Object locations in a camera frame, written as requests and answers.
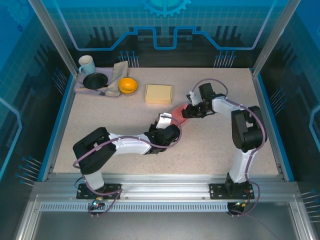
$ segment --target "cable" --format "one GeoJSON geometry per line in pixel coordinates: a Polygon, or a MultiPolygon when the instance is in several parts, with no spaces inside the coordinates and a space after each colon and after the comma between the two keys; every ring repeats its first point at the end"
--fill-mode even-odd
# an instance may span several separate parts
{"type": "Polygon", "coordinates": [[[225,98],[225,99],[227,98],[227,96],[228,96],[228,94],[229,94],[229,89],[227,88],[227,86],[226,86],[222,81],[217,80],[217,79],[214,79],[214,78],[206,78],[206,79],[203,79],[203,80],[198,81],[191,91],[194,92],[195,89],[196,89],[196,87],[197,87],[200,83],[202,83],[202,82],[204,82],[204,81],[214,81],[214,82],[217,82],[217,83],[221,84],[221,85],[224,87],[224,89],[225,89],[225,96],[224,96],[224,98],[225,98]]]}
{"type": "Polygon", "coordinates": [[[248,177],[248,171],[249,171],[249,167],[250,167],[250,163],[252,161],[252,158],[254,156],[254,154],[259,151],[265,144],[266,142],[266,131],[265,131],[265,127],[264,125],[262,124],[262,122],[260,121],[260,119],[258,118],[258,116],[253,112],[251,111],[248,107],[246,106],[243,106],[242,104],[238,104],[238,103],[235,103],[234,101],[231,101],[229,99],[226,99],[226,101],[236,107],[239,107],[239,108],[242,108],[246,111],[248,111],[253,117],[254,119],[256,120],[256,122],[259,124],[260,128],[261,128],[261,132],[262,132],[262,143],[260,144],[260,146],[258,146],[255,150],[253,150],[249,156],[249,159],[248,159],[248,162],[245,166],[245,172],[244,172],[244,176],[245,176],[245,179],[248,181],[248,183],[250,184],[253,184],[253,185],[256,185],[256,187],[258,188],[258,196],[257,196],[257,199],[256,199],[256,202],[254,203],[253,207],[245,212],[245,213],[242,213],[241,216],[246,216],[247,214],[249,214],[253,209],[255,209],[255,207],[257,206],[259,200],[260,200],[260,196],[261,196],[261,190],[260,190],[260,186],[259,184],[257,184],[256,182],[254,181],[251,181],[248,177]]]}
{"type": "Polygon", "coordinates": [[[75,187],[76,189],[78,189],[77,186],[76,186],[77,182],[79,182],[79,181],[80,181],[81,179],[83,179],[83,178],[84,178],[84,177],[81,176],[81,177],[79,177],[79,178],[77,179],[77,181],[75,181],[74,187],[75,187]]]}
{"type": "Polygon", "coordinates": [[[120,136],[120,137],[117,137],[117,138],[114,138],[114,139],[105,141],[105,142],[99,144],[98,146],[94,147],[93,149],[91,149],[90,151],[88,151],[86,154],[84,154],[83,156],[81,156],[80,158],[78,158],[78,159],[72,164],[72,166],[73,166],[74,168],[76,168],[76,169],[80,169],[80,167],[77,166],[77,164],[78,164],[80,161],[82,161],[83,159],[85,159],[86,157],[88,157],[90,154],[92,154],[93,152],[95,152],[97,149],[100,149],[100,148],[102,148],[102,147],[105,146],[105,145],[108,145],[108,144],[110,144],[110,143],[113,143],[113,142],[115,142],[115,141],[119,141],[119,140],[122,140],[122,139],[135,139],[135,140],[141,141],[141,142],[143,142],[143,143],[149,144],[149,145],[151,145],[151,146],[153,146],[153,147],[155,147],[155,148],[159,148],[159,149],[168,149],[168,148],[174,147],[174,146],[180,141],[181,136],[182,136],[182,127],[181,127],[181,125],[180,125],[180,122],[179,122],[177,119],[175,119],[174,117],[171,117],[171,116],[165,116],[165,115],[163,115],[163,116],[161,116],[161,117],[162,117],[162,118],[165,118],[165,119],[171,119],[171,120],[173,120],[173,121],[178,125],[178,127],[179,127],[179,129],[180,129],[180,135],[179,135],[178,139],[177,139],[173,144],[171,144],[171,145],[169,145],[169,146],[161,146],[161,145],[153,144],[153,143],[151,143],[151,142],[149,142],[149,141],[147,141],[147,140],[141,139],[140,137],[137,137],[137,136],[120,136]]]}
{"type": "MultiPolygon", "coordinates": [[[[232,210],[233,212],[235,213],[238,213],[238,216],[244,216],[244,214],[238,210],[232,210]]],[[[246,214],[245,216],[251,218],[252,220],[254,221],[257,221],[258,223],[260,223],[265,229],[268,230],[269,233],[271,233],[276,239],[280,240],[280,237],[278,237],[267,225],[265,225],[260,219],[254,217],[254,216],[251,216],[249,214],[246,214]]]]}
{"type": "MultiPolygon", "coordinates": [[[[118,200],[118,199],[120,198],[120,195],[121,195],[121,192],[122,192],[122,191],[123,191],[122,188],[118,190],[118,194],[116,195],[115,199],[112,201],[112,203],[110,204],[110,206],[109,206],[104,212],[102,212],[102,213],[100,213],[100,214],[97,213],[97,217],[102,216],[102,215],[106,214],[107,212],[109,212],[109,210],[110,210],[110,209],[113,207],[113,205],[115,204],[116,200],[118,200]]],[[[88,213],[91,214],[91,216],[93,216],[93,212],[91,211],[91,207],[92,207],[92,205],[89,206],[89,208],[88,208],[88,213]]]]}
{"type": "Polygon", "coordinates": [[[247,211],[246,213],[241,214],[241,216],[246,216],[246,215],[247,215],[248,213],[250,213],[253,209],[255,209],[255,207],[257,206],[257,204],[258,204],[258,202],[259,202],[259,200],[260,200],[260,195],[261,195],[260,186],[259,186],[256,182],[253,182],[253,181],[251,181],[251,180],[249,179],[249,177],[248,177],[248,170],[249,170],[250,163],[251,163],[251,161],[252,161],[253,155],[254,155],[257,151],[259,151],[259,150],[264,146],[264,144],[265,144],[265,141],[266,141],[266,130],[265,130],[265,128],[264,128],[264,125],[262,124],[262,122],[261,122],[260,119],[258,118],[258,116],[257,116],[253,111],[251,111],[248,107],[243,106],[242,104],[238,104],[238,103],[236,103],[236,102],[234,102],[234,101],[231,101],[231,100],[227,99],[227,95],[228,95],[228,93],[229,93],[229,90],[228,90],[227,86],[226,86],[222,81],[217,80],[217,79],[214,79],[214,78],[206,78],[206,79],[200,80],[200,81],[193,87],[192,92],[196,89],[196,87],[197,87],[200,83],[202,83],[202,82],[204,82],[204,81],[214,81],[214,82],[220,83],[220,84],[225,88],[225,91],[226,91],[226,93],[225,93],[225,98],[224,98],[224,99],[225,99],[228,103],[232,104],[233,106],[235,106],[235,107],[237,107],[237,108],[244,109],[244,110],[246,110],[247,112],[249,112],[249,113],[254,117],[254,119],[256,120],[256,122],[259,124],[259,126],[260,126],[260,128],[261,128],[261,132],[262,132],[262,142],[261,142],[261,145],[258,146],[255,150],[253,150],[253,151],[251,152],[251,154],[250,154],[250,156],[249,156],[249,159],[248,159],[248,162],[247,162],[247,164],[246,164],[246,166],[245,166],[245,171],[244,171],[245,179],[246,179],[250,184],[256,185],[256,187],[258,188],[257,200],[256,200],[256,202],[254,203],[253,207],[252,207],[249,211],[247,211]]]}

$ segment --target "white mug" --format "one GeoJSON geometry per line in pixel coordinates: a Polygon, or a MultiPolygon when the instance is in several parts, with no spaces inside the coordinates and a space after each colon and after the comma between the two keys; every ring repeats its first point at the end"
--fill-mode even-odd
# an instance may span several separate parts
{"type": "Polygon", "coordinates": [[[81,67],[79,67],[79,72],[85,74],[94,74],[96,72],[96,66],[94,63],[94,59],[90,55],[84,55],[79,58],[79,64],[81,67]]]}

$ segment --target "beige towel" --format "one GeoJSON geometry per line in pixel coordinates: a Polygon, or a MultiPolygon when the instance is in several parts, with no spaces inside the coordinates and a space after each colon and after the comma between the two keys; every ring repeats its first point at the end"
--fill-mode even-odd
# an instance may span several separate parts
{"type": "Polygon", "coordinates": [[[128,61],[121,61],[113,65],[113,75],[110,85],[106,88],[105,95],[110,97],[119,97],[121,92],[118,89],[120,79],[128,76],[128,61]]]}

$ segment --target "table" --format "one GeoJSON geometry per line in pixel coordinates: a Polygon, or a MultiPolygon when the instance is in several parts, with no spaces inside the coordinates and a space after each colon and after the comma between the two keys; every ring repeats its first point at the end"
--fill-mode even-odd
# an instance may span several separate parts
{"type": "MultiPolygon", "coordinates": [[[[186,103],[186,94],[202,79],[214,78],[229,88],[228,97],[247,106],[259,105],[248,68],[130,68],[138,90],[132,96],[110,98],[77,93],[64,131],[54,166],[55,173],[78,173],[73,145],[99,127],[120,135],[147,132],[159,113],[170,112],[186,103]],[[173,85],[171,105],[145,103],[146,84],[173,85]]],[[[225,93],[212,83],[216,93],[225,93]]],[[[190,119],[182,128],[179,144],[165,152],[151,155],[113,156],[102,167],[104,174],[227,174],[236,147],[232,142],[231,122],[215,114],[204,119],[190,119]]],[[[267,141],[252,164],[252,175],[276,176],[278,170],[267,141]]]]}

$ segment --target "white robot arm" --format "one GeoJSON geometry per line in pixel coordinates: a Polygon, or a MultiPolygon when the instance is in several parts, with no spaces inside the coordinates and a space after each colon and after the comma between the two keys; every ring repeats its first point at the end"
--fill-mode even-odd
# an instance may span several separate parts
{"type": "MultiPolygon", "coordinates": [[[[189,92],[187,98],[191,101],[182,116],[189,118],[204,118],[215,113],[222,114],[231,121],[232,140],[237,148],[235,160],[227,174],[225,186],[230,196],[235,192],[243,193],[248,187],[246,173],[249,172],[253,158],[263,140],[262,130],[255,118],[240,104],[230,101],[223,94],[216,94],[210,83],[199,86],[200,97],[189,92]]],[[[262,115],[258,106],[248,107],[262,122],[262,115]]]]}
{"type": "Polygon", "coordinates": [[[87,157],[78,161],[79,169],[92,190],[102,188],[105,183],[100,169],[112,157],[119,154],[158,154],[180,136],[179,127],[171,124],[171,114],[162,113],[149,130],[140,135],[123,136],[109,133],[99,127],[73,146],[77,159],[105,143],[87,157]]]}

